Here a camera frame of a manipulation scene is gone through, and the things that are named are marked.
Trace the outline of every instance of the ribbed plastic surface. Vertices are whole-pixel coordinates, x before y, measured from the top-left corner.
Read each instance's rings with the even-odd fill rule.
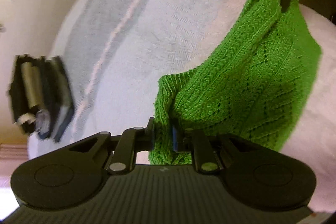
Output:
[[[231,197],[219,178],[192,166],[137,165],[127,175],[111,176],[91,200],[62,211],[21,206],[5,224],[295,224],[311,211],[263,212]]]

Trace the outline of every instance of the round pad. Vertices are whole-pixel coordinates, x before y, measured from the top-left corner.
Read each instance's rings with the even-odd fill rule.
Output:
[[[263,153],[241,153],[241,157],[222,171],[229,193],[260,210],[284,211],[307,205],[316,185],[313,171],[279,153]]]
[[[82,203],[97,193],[103,170],[85,153],[52,152],[20,165],[11,187],[19,202],[44,210]]]

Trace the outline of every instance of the metal screw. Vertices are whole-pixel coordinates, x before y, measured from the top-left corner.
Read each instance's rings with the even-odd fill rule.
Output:
[[[211,172],[217,170],[218,165],[215,164],[214,162],[205,162],[201,165],[201,168],[204,171]]]
[[[122,162],[115,162],[110,165],[110,169],[115,172],[125,170],[125,168],[126,168],[126,165],[123,164]]]

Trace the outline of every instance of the knit fabric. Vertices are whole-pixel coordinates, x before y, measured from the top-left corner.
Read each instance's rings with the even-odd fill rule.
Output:
[[[170,119],[206,135],[239,135],[279,150],[293,130],[315,79],[319,45],[292,0],[247,0],[233,28],[193,70],[165,75],[155,101],[151,164],[189,164],[172,151]]]

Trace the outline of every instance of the bed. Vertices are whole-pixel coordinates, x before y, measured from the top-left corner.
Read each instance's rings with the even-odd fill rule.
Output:
[[[236,21],[245,0],[77,0],[50,56],[60,55],[76,107],[60,143],[28,141],[29,158],[100,131],[120,135],[154,114],[158,79],[200,65]],[[336,27],[300,7],[321,46],[318,77],[282,153],[317,177],[315,211],[336,210]],[[148,163],[146,152],[138,163]]]

